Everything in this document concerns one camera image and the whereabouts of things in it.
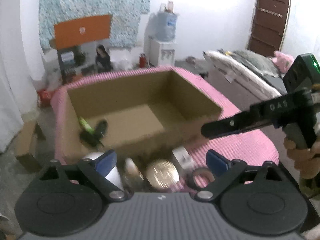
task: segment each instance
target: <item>screw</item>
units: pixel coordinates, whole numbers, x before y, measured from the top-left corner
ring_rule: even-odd
[[[122,199],[124,198],[124,192],[119,190],[112,191],[109,196],[113,199]]]
[[[210,199],[213,197],[213,193],[207,190],[202,190],[197,193],[197,196],[201,199]]]

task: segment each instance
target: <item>blue patterned wallpaper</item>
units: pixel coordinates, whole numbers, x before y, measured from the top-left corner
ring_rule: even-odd
[[[43,49],[54,38],[53,26],[81,17],[112,14],[110,45],[133,46],[141,14],[149,12],[150,0],[40,0],[39,33]]]

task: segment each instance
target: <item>pink plush toy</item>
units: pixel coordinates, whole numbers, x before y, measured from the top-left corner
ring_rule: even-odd
[[[286,74],[294,62],[294,58],[291,55],[284,54],[277,50],[274,54],[275,57],[272,59],[272,62],[278,67],[281,73]]]

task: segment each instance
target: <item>hand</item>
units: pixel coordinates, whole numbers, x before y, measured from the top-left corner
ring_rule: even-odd
[[[284,147],[303,179],[312,179],[320,172],[320,158],[313,158],[320,153],[320,138],[317,138],[311,149],[296,149],[296,144],[288,138],[284,139]]]

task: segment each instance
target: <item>round golden object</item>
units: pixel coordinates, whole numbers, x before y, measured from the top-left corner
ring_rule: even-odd
[[[167,189],[179,181],[176,167],[167,160],[151,163],[146,170],[146,178],[158,190]]]

